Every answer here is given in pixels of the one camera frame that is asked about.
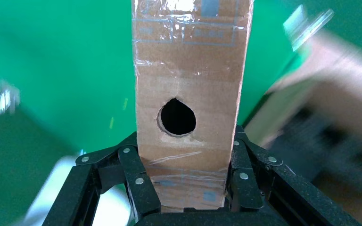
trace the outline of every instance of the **black metal bracket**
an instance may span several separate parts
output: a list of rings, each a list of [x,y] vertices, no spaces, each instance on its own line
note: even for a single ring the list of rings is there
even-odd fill
[[[250,142],[240,126],[228,170],[225,206],[162,213],[136,140],[133,133],[114,147],[77,158],[43,225],[91,225],[99,196],[118,184],[125,184],[139,226],[360,225],[282,160]]]

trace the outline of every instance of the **circular hole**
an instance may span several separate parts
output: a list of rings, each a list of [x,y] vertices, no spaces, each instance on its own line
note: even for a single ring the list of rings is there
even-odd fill
[[[160,110],[158,124],[167,134],[182,137],[195,129],[196,118],[188,106],[173,98]]]

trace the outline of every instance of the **clear packing tape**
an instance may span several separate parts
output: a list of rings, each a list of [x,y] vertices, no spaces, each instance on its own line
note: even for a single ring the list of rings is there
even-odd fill
[[[151,180],[163,212],[182,212],[183,207],[209,210],[224,205],[226,173],[154,166],[146,169],[148,174],[156,175]]]

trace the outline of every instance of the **cardboard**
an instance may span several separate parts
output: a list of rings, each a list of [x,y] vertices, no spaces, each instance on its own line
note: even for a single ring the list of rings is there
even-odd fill
[[[132,9],[141,159],[162,205],[216,209],[223,202],[253,4],[135,0]]]
[[[362,51],[327,32],[314,35],[307,45],[312,47],[309,58],[274,84],[272,95],[245,128],[252,142],[270,146],[303,106],[325,115],[336,128],[362,137]],[[330,174],[315,181],[362,224],[362,193]]]

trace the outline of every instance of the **cardboard box in background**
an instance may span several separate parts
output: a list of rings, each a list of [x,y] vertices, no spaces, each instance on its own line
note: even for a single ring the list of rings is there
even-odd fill
[[[327,117],[335,128],[362,138],[362,51],[326,32],[315,35],[308,45],[312,51],[309,59],[274,84],[270,97],[246,126],[248,137],[258,145],[271,147],[302,107]],[[321,175],[315,182],[362,223],[362,193],[330,175]]]
[[[222,206],[253,4],[133,2],[139,154],[163,206]]]

